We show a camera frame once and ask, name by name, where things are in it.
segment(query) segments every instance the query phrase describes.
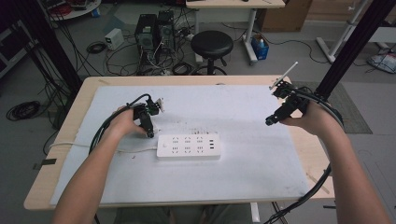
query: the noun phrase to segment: white desk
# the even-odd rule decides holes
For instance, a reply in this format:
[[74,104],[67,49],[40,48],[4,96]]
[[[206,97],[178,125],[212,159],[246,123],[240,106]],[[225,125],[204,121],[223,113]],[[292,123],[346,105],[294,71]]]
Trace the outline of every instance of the white desk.
[[[251,47],[251,33],[253,31],[253,24],[256,18],[257,8],[279,8],[284,7],[285,3],[282,0],[249,0],[244,2],[242,0],[204,0],[204,1],[194,1],[187,2],[187,7],[196,8],[195,11],[195,33],[199,33],[199,22],[200,15],[199,9],[204,8],[251,8],[250,15],[247,18],[248,27],[247,34],[244,36],[244,45],[247,50],[248,57],[250,59],[250,65],[256,63],[257,57]],[[197,59],[198,63],[202,62],[202,58]]]
[[[172,85],[213,85],[224,83],[229,85],[271,85],[278,76],[210,76],[210,77],[90,77],[78,93],[73,106],[67,115],[64,125],[55,142],[73,142],[76,133],[87,113],[95,91],[100,86],[172,86]],[[295,127],[289,127],[297,154],[301,160],[308,185],[312,188],[323,174],[329,163],[318,139]],[[70,146],[54,147],[47,159],[56,159],[55,164],[44,165],[24,202],[29,210],[53,209],[50,199],[57,185],[64,160]],[[333,198],[332,179],[323,185],[314,198]],[[130,203],[111,204],[112,207],[133,206]]]

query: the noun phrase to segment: white power strip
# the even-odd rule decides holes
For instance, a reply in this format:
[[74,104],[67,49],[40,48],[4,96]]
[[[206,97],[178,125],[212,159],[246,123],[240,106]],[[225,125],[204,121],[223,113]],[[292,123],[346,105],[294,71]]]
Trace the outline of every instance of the white power strip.
[[157,157],[161,160],[218,160],[218,134],[164,134],[158,137]]

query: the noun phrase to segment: white box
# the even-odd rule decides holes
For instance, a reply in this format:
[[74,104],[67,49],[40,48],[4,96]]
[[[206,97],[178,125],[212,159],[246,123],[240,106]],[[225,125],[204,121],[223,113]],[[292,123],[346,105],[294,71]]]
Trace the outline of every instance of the white box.
[[114,50],[118,48],[124,42],[122,31],[120,29],[114,28],[105,36],[105,40],[109,49]]

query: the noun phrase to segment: stool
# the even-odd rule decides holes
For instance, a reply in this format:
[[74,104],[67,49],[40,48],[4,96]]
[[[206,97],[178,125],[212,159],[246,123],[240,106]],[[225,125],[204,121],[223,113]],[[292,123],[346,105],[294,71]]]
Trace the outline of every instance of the stool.
[[222,57],[233,50],[233,40],[228,35],[220,31],[203,31],[192,38],[191,48],[195,53],[207,59],[207,66],[195,69],[193,75],[202,68],[207,68],[208,75],[215,75],[216,69],[227,75],[224,70],[215,66],[215,60],[221,59],[222,64],[227,66]]

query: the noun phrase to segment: cardboard box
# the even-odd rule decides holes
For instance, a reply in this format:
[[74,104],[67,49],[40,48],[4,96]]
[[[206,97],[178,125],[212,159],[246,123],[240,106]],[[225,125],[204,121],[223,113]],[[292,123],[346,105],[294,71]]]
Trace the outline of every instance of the cardboard box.
[[263,32],[300,32],[312,0],[289,0],[282,8],[262,9],[257,22]]
[[[264,48],[260,46],[261,39],[264,42]],[[251,47],[253,47],[254,53],[256,54],[258,60],[265,60],[267,58],[268,49],[270,47],[268,46],[267,41],[265,41],[262,35],[254,35],[251,38]]]

